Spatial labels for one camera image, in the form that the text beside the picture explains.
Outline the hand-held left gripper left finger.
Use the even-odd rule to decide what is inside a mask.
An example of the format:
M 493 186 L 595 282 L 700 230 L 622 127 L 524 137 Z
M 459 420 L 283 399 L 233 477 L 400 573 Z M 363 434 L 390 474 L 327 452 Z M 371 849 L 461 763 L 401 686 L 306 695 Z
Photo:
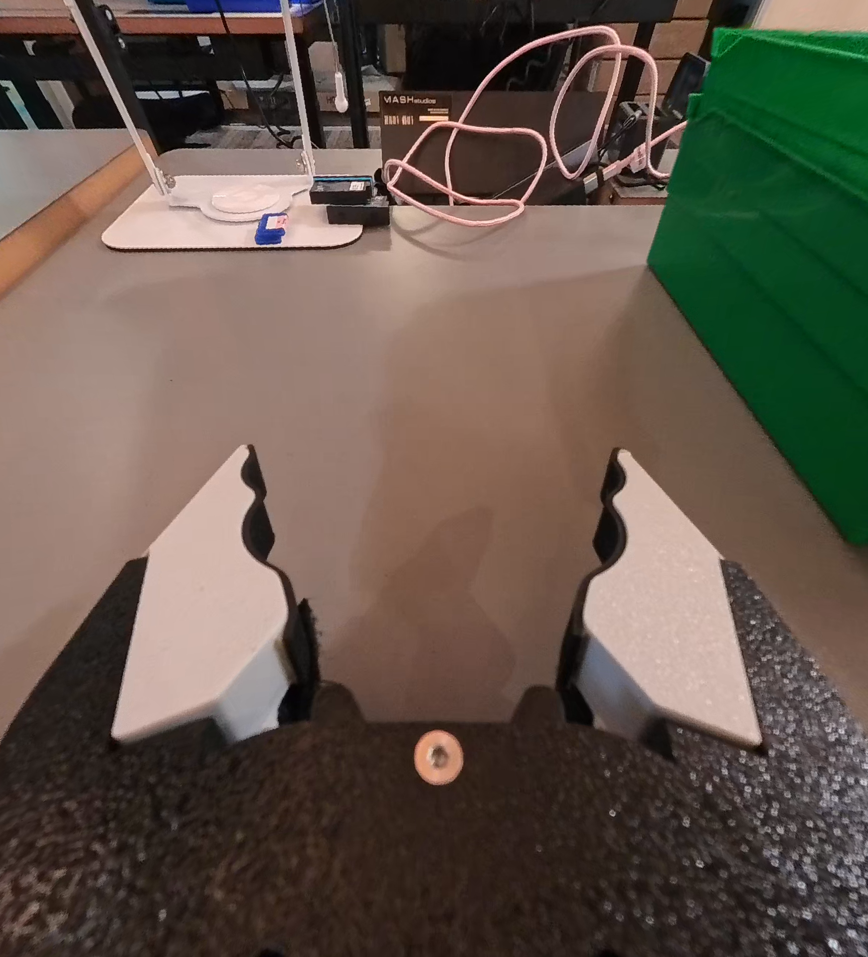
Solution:
M 318 641 L 308 602 L 269 562 L 266 494 L 241 445 L 149 547 L 115 741 L 210 721 L 236 743 L 310 718 Z

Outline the white round disc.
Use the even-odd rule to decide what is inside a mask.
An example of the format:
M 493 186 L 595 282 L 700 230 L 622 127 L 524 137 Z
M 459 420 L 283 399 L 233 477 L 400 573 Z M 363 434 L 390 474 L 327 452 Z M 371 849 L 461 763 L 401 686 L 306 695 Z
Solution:
M 268 183 L 245 182 L 226 185 L 214 192 L 204 212 L 215 221 L 240 223 L 258 221 L 268 212 L 280 212 L 289 204 L 282 192 Z

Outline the grey side table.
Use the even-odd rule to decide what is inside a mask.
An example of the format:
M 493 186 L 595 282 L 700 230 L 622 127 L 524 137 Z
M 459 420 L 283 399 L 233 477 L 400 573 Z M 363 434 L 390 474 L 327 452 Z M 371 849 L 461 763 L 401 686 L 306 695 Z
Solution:
M 0 299 L 146 176 L 123 129 L 0 130 Z

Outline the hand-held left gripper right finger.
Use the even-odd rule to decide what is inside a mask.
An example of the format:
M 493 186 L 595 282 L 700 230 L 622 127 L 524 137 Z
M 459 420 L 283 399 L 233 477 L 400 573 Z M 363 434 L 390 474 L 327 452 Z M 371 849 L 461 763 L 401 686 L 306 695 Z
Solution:
M 724 559 L 624 448 L 612 450 L 593 547 L 559 653 L 569 724 L 646 743 L 678 727 L 764 744 Z

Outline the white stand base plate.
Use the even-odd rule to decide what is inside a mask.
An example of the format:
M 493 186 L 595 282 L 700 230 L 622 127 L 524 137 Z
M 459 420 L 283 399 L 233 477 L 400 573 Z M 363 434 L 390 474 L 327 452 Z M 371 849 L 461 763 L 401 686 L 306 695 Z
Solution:
M 315 174 L 313 142 L 308 123 L 306 83 L 301 74 L 292 15 L 288 2 L 281 3 L 285 47 L 291 70 L 294 93 L 299 110 L 302 149 L 299 174 L 193 174 L 173 176 L 165 173 L 149 149 L 149 141 L 135 123 L 124 92 L 133 94 L 130 80 L 116 78 L 115 67 L 121 67 L 118 53 L 105 53 L 100 40 L 111 38 L 104 19 L 93 2 L 65 3 L 70 17 L 88 48 L 105 87 L 129 131 L 152 185 L 135 200 L 129 209 L 102 235 L 108 249 L 118 252 L 183 252 L 223 250 L 330 250 L 354 244 L 360 239 L 361 226 L 337 226 L 328 222 L 324 207 L 310 203 L 309 186 Z M 228 223 L 215 221 L 204 212 L 211 195 L 224 188 L 245 182 L 268 183 L 279 189 L 284 199 L 288 225 L 280 246 L 255 245 L 258 221 Z

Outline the wooden workbench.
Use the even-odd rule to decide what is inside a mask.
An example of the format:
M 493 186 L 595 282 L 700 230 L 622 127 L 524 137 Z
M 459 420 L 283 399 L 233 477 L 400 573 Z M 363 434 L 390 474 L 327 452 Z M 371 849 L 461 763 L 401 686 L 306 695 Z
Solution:
M 124 127 L 76 22 L 83 17 L 131 119 L 157 152 L 225 121 L 233 107 L 222 86 L 247 96 L 250 119 L 293 149 L 299 133 L 279 106 L 298 88 L 292 111 L 313 144 L 324 131 L 309 47 L 324 16 L 290 14 L 282 2 L 0 2 L 0 130 Z

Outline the black cardboard box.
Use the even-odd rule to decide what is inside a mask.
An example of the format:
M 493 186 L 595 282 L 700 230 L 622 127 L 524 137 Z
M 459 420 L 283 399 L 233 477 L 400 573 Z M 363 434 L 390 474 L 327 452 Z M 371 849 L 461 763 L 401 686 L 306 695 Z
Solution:
M 391 92 L 379 94 L 380 148 L 384 161 L 405 159 L 427 128 L 440 121 L 457 122 L 471 98 L 469 92 Z M 486 91 L 477 100 L 465 122 L 483 127 L 523 127 L 547 137 L 549 118 L 557 94 L 543 92 Z M 605 96 L 576 91 L 561 103 L 556 137 L 565 164 L 582 161 Z M 580 177 L 570 181 L 560 173 L 552 153 L 547 153 L 543 174 L 528 199 L 532 206 L 577 206 L 593 199 L 599 190 L 595 166 L 608 165 L 630 154 L 645 138 L 646 103 L 623 103 L 607 108 L 607 120 L 599 152 L 593 155 Z M 442 184 L 444 158 L 451 129 L 439 129 L 428 137 L 408 160 L 428 177 Z M 455 190 L 476 198 L 516 198 L 529 186 L 540 159 L 532 137 L 488 136 L 459 132 L 451 150 L 450 169 Z

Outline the black box blue stripe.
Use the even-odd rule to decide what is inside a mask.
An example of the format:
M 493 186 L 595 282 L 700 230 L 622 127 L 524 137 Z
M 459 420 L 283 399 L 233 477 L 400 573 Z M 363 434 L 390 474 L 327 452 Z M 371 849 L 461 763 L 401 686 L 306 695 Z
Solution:
M 315 206 L 365 207 L 374 198 L 371 176 L 316 176 L 308 189 Z

